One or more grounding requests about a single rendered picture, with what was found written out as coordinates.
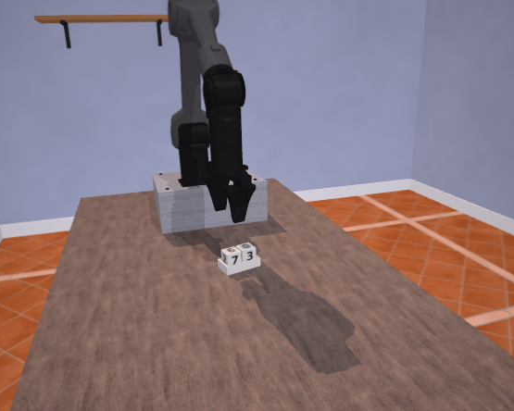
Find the white cube with black digits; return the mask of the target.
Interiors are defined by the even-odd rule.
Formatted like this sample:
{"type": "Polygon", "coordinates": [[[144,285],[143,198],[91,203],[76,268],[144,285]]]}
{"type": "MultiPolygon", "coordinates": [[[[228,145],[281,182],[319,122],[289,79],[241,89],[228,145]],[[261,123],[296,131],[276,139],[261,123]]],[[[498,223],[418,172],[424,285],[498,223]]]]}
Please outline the white cube with black digits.
{"type": "Polygon", "coordinates": [[[239,244],[236,248],[241,251],[242,262],[257,258],[256,247],[251,243],[239,244]]]}

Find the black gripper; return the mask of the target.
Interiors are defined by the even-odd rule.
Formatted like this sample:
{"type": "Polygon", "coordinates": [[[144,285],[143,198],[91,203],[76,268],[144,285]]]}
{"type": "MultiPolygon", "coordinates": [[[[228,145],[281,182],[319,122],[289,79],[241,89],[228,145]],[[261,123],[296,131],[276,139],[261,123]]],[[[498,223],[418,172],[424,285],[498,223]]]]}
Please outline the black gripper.
{"type": "Polygon", "coordinates": [[[210,145],[210,156],[212,167],[211,161],[207,161],[209,173],[202,176],[202,179],[209,190],[213,206],[216,211],[225,210],[228,197],[233,223],[243,222],[256,185],[252,183],[252,176],[246,172],[248,166],[243,165],[242,145],[210,145]],[[233,181],[233,185],[229,185],[230,181],[233,181]]]}

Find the white numbered cube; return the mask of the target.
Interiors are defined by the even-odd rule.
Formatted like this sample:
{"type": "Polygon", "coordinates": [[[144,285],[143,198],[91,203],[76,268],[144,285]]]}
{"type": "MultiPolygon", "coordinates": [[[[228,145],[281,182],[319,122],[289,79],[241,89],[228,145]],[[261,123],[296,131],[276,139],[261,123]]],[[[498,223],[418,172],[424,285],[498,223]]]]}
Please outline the white numbered cube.
{"type": "Polygon", "coordinates": [[[221,249],[221,261],[225,263],[227,266],[242,263],[241,251],[234,246],[221,249]]]}

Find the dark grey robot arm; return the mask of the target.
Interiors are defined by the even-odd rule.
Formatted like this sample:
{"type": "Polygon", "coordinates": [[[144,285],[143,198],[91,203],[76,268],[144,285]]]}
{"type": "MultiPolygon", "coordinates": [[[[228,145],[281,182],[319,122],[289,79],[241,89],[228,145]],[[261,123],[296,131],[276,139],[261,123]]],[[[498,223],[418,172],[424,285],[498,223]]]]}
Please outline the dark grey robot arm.
{"type": "Polygon", "coordinates": [[[206,185],[202,176],[209,173],[209,146],[242,144],[244,77],[218,43],[217,0],[169,0],[168,17],[169,34],[178,38],[180,46],[182,108],[170,125],[172,145],[179,149],[182,178],[178,181],[182,187],[206,185]],[[201,75],[206,111],[201,109],[201,75]]]}

